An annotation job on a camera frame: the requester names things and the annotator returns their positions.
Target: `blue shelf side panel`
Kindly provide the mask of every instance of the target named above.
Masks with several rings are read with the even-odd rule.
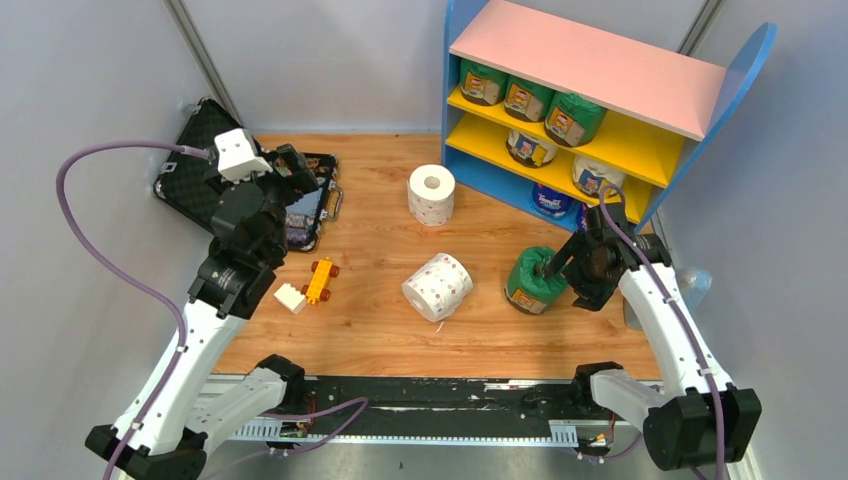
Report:
[[[736,108],[742,103],[742,99],[745,98],[754,80],[757,79],[760,70],[762,70],[776,36],[777,26],[775,24],[762,24],[751,35],[748,41],[745,42],[745,45],[736,54],[736,58],[730,62],[730,66],[727,67],[727,73],[721,83],[721,89],[718,93],[718,99],[716,100],[712,117],[710,118],[710,127],[707,130],[707,136],[703,141],[695,145],[694,148],[690,149],[688,145],[687,148],[684,148],[684,155],[681,155],[681,158],[685,158],[685,160],[678,164],[677,171],[674,173],[674,177],[671,179],[668,187],[654,196],[637,229],[641,229],[650,221],[660,204],[674,191],[674,188],[680,183],[683,176],[686,175],[686,172],[703,155],[716,135],[718,135],[730,117],[736,112]]]
[[[445,44],[444,54],[444,77],[442,79],[442,164],[445,163],[445,140],[448,133],[462,118],[462,112],[448,106],[448,95],[459,83],[459,57],[451,55],[449,50],[453,42],[465,30],[465,27],[474,20],[489,0],[448,0],[448,8],[445,13]]]
[[[577,208],[572,208],[560,218],[554,218],[536,210],[532,200],[532,180],[515,175],[450,146],[445,148],[444,159],[445,167],[451,171],[457,182],[569,232],[577,229]]]

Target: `suitcase handle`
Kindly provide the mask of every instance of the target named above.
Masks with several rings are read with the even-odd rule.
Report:
[[[344,190],[335,181],[330,185],[330,191],[332,192],[333,190],[339,192],[339,198],[336,199],[336,207],[333,209],[333,214],[330,215],[329,212],[327,213],[327,220],[331,222],[339,219],[339,212],[342,210],[342,200],[344,200]]]

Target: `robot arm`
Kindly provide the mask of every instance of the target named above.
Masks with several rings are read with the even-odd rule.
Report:
[[[123,448],[116,466],[138,480],[195,480],[206,458],[252,418],[302,396],[304,371],[272,355],[238,386],[202,409],[195,399],[218,358],[253,315],[283,264],[286,207],[317,190],[305,158],[290,145],[260,155],[242,129],[215,139],[218,175],[207,178],[221,193],[211,225],[215,238],[189,288],[183,309],[186,341],[175,334],[130,407],[113,425],[94,427],[86,447],[105,460]],[[175,349],[180,361],[168,365]],[[163,375],[160,392],[154,392]],[[142,405],[155,396],[142,424]],[[125,446],[121,439],[134,431]]]
[[[762,411],[756,393],[737,389],[712,355],[683,302],[671,259],[659,237],[635,235],[621,204],[607,208],[616,225],[645,253],[671,299],[663,297],[647,266],[606,225],[598,207],[588,211],[588,230],[572,236],[543,271],[550,276],[562,270],[578,295],[574,305],[588,310],[599,310],[619,288],[656,355],[664,392],[634,380],[615,363],[582,365],[575,376],[582,394],[580,401],[607,408],[635,426],[643,433],[651,458],[662,470],[712,464],[716,458],[717,419],[705,377],[709,373],[721,399],[726,460],[741,460]],[[701,368],[690,336],[669,305],[670,300],[680,307],[708,372]]]

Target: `metal pole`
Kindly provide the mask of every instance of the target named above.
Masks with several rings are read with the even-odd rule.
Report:
[[[213,96],[228,112],[230,112],[230,115],[232,115],[239,123],[242,123],[238,110],[236,110],[236,105],[233,102],[232,97],[230,97],[230,94],[227,92],[227,87],[224,85],[221,75],[215,68],[215,63],[212,62],[212,57],[206,50],[206,46],[203,44],[203,40],[200,38],[200,33],[197,31],[197,27],[194,25],[194,21],[191,19],[191,15],[189,14],[185,4],[182,0],[164,0],[164,2],[168,7],[168,10],[171,12],[171,17],[174,19],[174,23],[177,25],[177,28],[180,29],[180,33],[182,33],[192,55],[194,55],[194,59],[197,61],[197,66],[200,67],[201,72],[203,72],[203,76],[206,77],[206,81],[209,82],[209,87],[212,89]]]
[[[719,9],[721,9],[722,5],[724,5],[724,0],[706,0],[704,4],[701,6],[701,11],[698,12],[698,15],[695,17],[695,21],[692,22],[692,26],[689,27],[689,31],[686,32],[686,36],[683,37],[683,42],[680,43],[680,48],[677,49],[677,53],[681,53],[686,56],[691,56],[692,52],[695,51],[698,44],[701,42],[701,39],[706,33],[707,29],[712,25],[713,20],[715,20],[716,14]]]

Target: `yellow shelf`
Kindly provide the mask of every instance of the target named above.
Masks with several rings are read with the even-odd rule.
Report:
[[[550,165],[542,168],[530,168],[512,159],[506,149],[509,128],[490,122],[481,117],[465,114],[447,138],[447,144],[457,150],[473,155],[481,160],[509,170],[512,173],[529,178],[534,182],[560,191],[589,205],[597,205],[598,199],[589,197],[577,190],[571,181],[574,154],[560,150]],[[627,199],[625,213],[627,219],[638,223],[648,207],[652,186],[636,178],[624,182],[624,195]]]
[[[550,140],[543,122],[524,122],[509,116],[503,103],[482,106],[466,100],[459,87],[448,97],[448,104],[500,125]],[[674,175],[674,167],[683,148],[684,137],[641,120],[610,110],[595,138],[586,145],[563,150],[589,157],[615,167],[631,177],[665,188]]]

